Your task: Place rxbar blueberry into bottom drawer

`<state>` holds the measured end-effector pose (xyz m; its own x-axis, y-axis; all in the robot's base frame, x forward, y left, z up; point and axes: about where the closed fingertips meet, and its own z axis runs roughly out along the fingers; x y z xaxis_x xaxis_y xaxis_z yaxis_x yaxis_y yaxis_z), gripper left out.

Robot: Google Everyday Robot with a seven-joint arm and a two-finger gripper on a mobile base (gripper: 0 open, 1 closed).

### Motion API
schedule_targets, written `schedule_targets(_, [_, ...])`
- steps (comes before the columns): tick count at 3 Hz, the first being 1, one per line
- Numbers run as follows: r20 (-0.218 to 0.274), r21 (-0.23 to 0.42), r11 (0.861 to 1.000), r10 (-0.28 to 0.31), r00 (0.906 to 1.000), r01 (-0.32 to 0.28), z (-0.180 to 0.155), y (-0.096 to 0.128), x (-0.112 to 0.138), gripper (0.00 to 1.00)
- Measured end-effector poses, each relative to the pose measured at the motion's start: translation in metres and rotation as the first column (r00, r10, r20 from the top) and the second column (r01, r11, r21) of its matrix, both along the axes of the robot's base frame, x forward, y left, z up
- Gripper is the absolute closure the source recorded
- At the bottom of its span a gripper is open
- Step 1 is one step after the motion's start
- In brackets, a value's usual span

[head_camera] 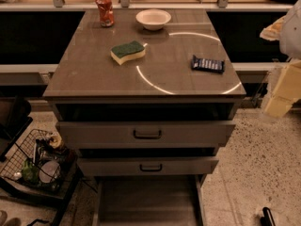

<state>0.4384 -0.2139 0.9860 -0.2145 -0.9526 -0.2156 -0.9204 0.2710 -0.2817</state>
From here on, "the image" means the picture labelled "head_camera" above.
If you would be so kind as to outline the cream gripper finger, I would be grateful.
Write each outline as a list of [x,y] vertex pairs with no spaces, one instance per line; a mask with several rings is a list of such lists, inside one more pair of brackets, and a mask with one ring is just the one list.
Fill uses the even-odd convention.
[[275,67],[268,76],[262,113],[274,119],[283,117],[301,99],[301,61],[293,60]]
[[269,41],[280,40],[284,19],[285,17],[282,16],[276,21],[274,21],[272,24],[265,27],[260,33],[260,37],[264,40]]

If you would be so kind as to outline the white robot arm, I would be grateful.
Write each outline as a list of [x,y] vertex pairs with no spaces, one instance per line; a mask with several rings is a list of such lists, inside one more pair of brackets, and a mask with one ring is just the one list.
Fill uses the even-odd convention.
[[285,16],[265,27],[260,37],[278,40],[280,52],[290,60],[269,75],[268,92],[261,104],[266,117],[279,119],[301,99],[301,0]]

